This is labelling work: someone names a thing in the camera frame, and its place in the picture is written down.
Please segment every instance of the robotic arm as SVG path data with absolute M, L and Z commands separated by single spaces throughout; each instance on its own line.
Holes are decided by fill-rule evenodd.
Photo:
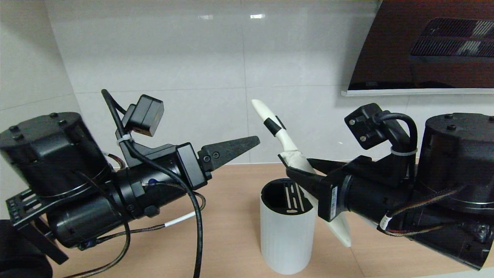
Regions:
M 201 207 L 196 199 L 200 194 L 193 191 L 207 184 L 212 171 L 258 145 L 259 138 L 206 145 L 198 152 L 198 158 L 190 143 L 148 148 L 134 142 L 130 133 L 153 136 L 164 113 L 163 102 L 142 95 L 137 104 L 124 110 L 106 90 L 102 95 L 117 125 L 116 137 L 128 164 L 125 167 L 120 160 L 122 168 L 118 171 L 106 161 L 78 113 L 51 113 L 0 133 L 0 153 L 29 186 L 7 200 L 10 221 L 0 223 L 0 277 L 27 277 L 26 271 L 38 266 L 40 271 L 34 272 L 33 277 L 50 277 L 44 255 L 58 264 L 68 260 L 56 241 L 85 250 L 112 238 L 100 236 L 124 225 L 124 233 L 113 235 L 127 236 L 121 255 L 104 267 L 73 277 L 100 273 L 123 257 L 130 234 L 140 232 L 131 231 L 128 222 L 154 217 L 160 207 L 185 194 L 195 208 L 186 217 L 195 215 L 198 224 L 194 277 L 199 277 Z M 117 110 L 123 114 L 122 119 Z
M 397 120 L 404 120 L 410 136 Z M 415 175 L 417 131 L 404 114 L 364 105 L 345 118 L 361 147 L 386 140 L 391 154 L 349 163 L 308 159 L 326 176 L 287 167 L 287 175 L 318 199 L 318 216 L 350 211 L 378 231 L 406 236 L 474 269 L 494 239 L 494 117 L 454 113 L 428 119 Z

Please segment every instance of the black motor housing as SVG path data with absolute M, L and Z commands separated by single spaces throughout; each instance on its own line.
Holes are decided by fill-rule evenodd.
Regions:
M 440 204 L 460 212 L 493 215 L 494 117 L 454 113 L 425 123 L 417 188 L 432 194 L 466 185 Z
M 94 192 L 75 171 L 99 182 L 111 169 L 80 114 L 51 113 L 0 133 L 0 153 L 41 199 Z

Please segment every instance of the colored wire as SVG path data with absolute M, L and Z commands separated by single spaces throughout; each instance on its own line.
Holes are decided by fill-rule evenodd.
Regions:
M 442 191 L 439 191 L 435 194 L 425 196 L 421 198 L 420 200 L 417 201 L 412 201 L 412 202 L 406 202 L 403 204 L 400 204 L 398 206 L 393 207 L 390 209 L 383 217 L 383 219 L 386 218 L 386 224 L 383 226 L 382 224 L 380 225 L 381 229 L 388 235 L 392 236 L 407 236 L 407 235 L 415 235 L 419 233 L 425 233 L 425 232 L 430 232 L 430 231 L 435 231 L 442 229 L 444 227 L 450 226 L 450 225 L 456 225 L 458 223 L 440 223 L 437 225 L 430 225 L 430 226 L 422 226 L 422 227 L 417 227 L 416 229 L 413 230 L 390 230 L 387 229 L 388 223 L 391 221 L 391 219 L 401 213 L 404 213 L 408 210 L 411 209 L 416 209 L 420 207 L 424 207 L 433 203 L 437 203 L 445 198 L 448 198 L 452 195 L 455 195 L 465 189 L 466 185 L 459 185 L 456 187 L 451 187 L 444 189 Z
M 124 169 L 125 168 L 125 161 L 121 158 L 119 158 L 118 156 L 114 155 L 114 154 L 111 154 L 111 153 L 107 153 L 105 151 L 102 151 L 102 153 L 108 157 L 110 157 L 111 159 L 115 160 L 118 164 L 119 164 L 119 167 L 121 169 Z

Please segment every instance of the white cable tie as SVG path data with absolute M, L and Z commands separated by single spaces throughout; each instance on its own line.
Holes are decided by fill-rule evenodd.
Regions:
M 169 227 L 169 226 L 171 226 L 171 225 L 173 225 L 173 224 L 177 224 L 177 223 L 179 223 L 179 222 L 182 222 L 182 221 L 184 221 L 184 220 L 186 220 L 186 219 L 191 218 L 191 217 L 192 217 L 192 216 L 194 216 L 194 215 L 196 215 L 196 212 L 195 212 L 195 211 L 193 211 L 193 212 L 191 212 L 191 213 L 188 213 L 188 214 L 186 214 L 186 215 L 184 215 L 184 216 L 180 216 L 179 218 L 176 218 L 176 219 L 173 219 L 172 221 L 168 221 L 168 222 L 166 222 L 166 223 L 165 223 L 165 227 Z
M 418 151 L 418 149 L 415 149 L 414 151 L 409 151 L 409 152 L 397 152 L 397 151 L 393 150 L 393 147 L 391 147 L 391 153 L 394 155 L 398 155 L 398 156 L 411 156 L 411 155 L 416 154 L 417 151 Z
M 393 219 L 393 217 L 387 217 L 386 215 L 384 215 L 381 219 L 381 222 L 379 223 L 379 227 L 381 227 L 381 229 L 385 231 L 386 228 L 388 228 L 388 224 L 391 219 Z
M 120 138 L 120 139 L 117 140 L 117 145 L 120 145 L 121 142 L 126 141 L 126 140 L 129 140 L 129 141 L 133 142 L 134 141 L 134 138 L 132 138 L 132 136 L 130 136 L 130 134 L 124 134 L 122 136 L 122 138 Z

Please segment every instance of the label sticker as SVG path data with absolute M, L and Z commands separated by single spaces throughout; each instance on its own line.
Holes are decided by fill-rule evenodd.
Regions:
M 333 187 L 331 191 L 331 215 L 330 219 L 332 220 L 336 216 L 336 199 L 338 199 L 338 187 Z

